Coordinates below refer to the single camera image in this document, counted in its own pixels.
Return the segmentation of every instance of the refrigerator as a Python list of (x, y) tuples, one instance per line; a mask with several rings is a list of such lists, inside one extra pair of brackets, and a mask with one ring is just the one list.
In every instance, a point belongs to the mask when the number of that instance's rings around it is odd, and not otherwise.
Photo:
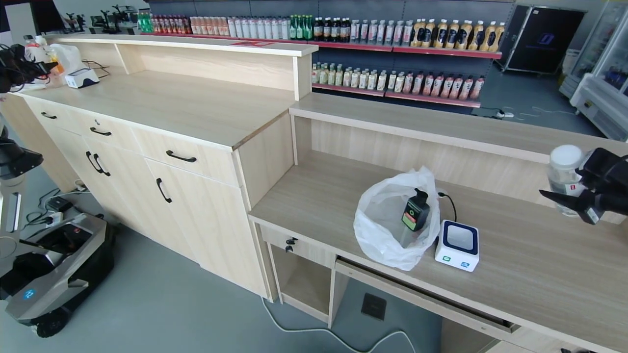
[(628, 142), (628, 12), (625, 8), (593, 70), (583, 74), (570, 103), (606, 137)]
[(602, 53), (609, 46), (616, 29), (622, 25), (628, 1), (606, 1), (595, 27), (589, 34), (571, 72), (559, 91), (571, 98), (586, 73), (593, 72)]

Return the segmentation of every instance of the white bottle cap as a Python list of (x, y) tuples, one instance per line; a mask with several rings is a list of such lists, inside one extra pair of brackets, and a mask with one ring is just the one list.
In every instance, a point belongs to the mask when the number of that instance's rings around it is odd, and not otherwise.
[(582, 161), (583, 153), (578, 146), (564, 144), (556, 147), (549, 156), (549, 163), (557, 169), (576, 168)]

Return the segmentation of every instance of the glass door fridge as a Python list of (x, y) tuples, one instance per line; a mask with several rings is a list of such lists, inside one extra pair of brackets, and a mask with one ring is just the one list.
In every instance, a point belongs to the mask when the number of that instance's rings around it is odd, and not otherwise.
[(571, 98), (585, 73), (593, 72), (617, 28), (624, 22), (628, 1), (607, 1), (602, 14), (589, 34), (571, 73), (560, 86), (560, 92)]

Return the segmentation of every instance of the red shelf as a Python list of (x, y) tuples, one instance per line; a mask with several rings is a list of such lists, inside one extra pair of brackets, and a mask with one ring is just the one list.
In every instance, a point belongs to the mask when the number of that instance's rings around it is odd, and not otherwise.
[(336, 90), (339, 92), (349, 92), (349, 93), (364, 94), (364, 95), (373, 95), (375, 97), (384, 97), (384, 92), (378, 91), (378, 90), (355, 89), (351, 87), (322, 85), (322, 84), (312, 84), (312, 88)]
[(308, 41), (308, 44), (316, 44), (321, 48), (367, 50), (370, 52), (391, 52), (393, 48), (386, 45), (367, 45), (355, 43), (334, 43), (331, 41)]
[(395, 92), (386, 92), (384, 96), (390, 97), (390, 98), (418, 100), (421, 102), (449, 104), (450, 106), (471, 107), (471, 108), (480, 107), (480, 102), (477, 100), (449, 99), (449, 98), (441, 98), (441, 97), (432, 97), (430, 95), (420, 95), (420, 94), (414, 95), (414, 94), (395, 93)]
[(450, 55), (453, 57), (486, 58), (486, 59), (500, 59), (502, 57), (501, 52), (481, 52), (479, 50), (423, 48), (420, 46), (419, 47), (395, 46), (392, 48), (392, 51), (395, 53)]

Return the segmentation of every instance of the plastic bag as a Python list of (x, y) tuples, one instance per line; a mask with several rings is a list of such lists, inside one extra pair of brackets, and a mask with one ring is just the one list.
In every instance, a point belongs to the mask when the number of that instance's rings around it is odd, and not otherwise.
[[(414, 188), (428, 194), (430, 213), (425, 226), (414, 233), (418, 238), (403, 248), (395, 239), (410, 232), (401, 216)], [(378, 263), (409, 271), (419, 263), (425, 250), (434, 243), (440, 231), (440, 209), (432, 172), (421, 167), (383, 180), (366, 190), (355, 211), (355, 237), (364, 254)]]

